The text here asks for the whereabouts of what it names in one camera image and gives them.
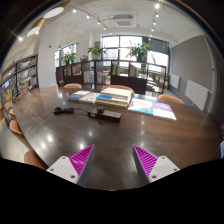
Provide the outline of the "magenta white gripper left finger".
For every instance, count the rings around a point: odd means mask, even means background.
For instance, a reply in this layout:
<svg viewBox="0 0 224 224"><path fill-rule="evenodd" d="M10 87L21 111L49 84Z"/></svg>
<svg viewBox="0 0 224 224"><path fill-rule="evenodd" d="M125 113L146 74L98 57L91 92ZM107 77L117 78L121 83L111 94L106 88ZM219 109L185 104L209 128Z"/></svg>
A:
<svg viewBox="0 0 224 224"><path fill-rule="evenodd" d="M95 156L95 146L90 145L70 157L61 156L47 172L85 187Z"/></svg>

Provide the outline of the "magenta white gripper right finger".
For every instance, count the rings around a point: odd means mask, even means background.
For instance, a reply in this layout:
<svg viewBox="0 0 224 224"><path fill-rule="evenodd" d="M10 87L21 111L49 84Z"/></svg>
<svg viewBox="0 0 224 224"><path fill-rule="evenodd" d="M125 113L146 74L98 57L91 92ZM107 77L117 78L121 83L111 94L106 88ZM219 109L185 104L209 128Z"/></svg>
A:
<svg viewBox="0 0 224 224"><path fill-rule="evenodd" d="M152 183L179 171L168 157L156 156L137 145L133 145L133 158L138 176L143 183Z"/></svg>

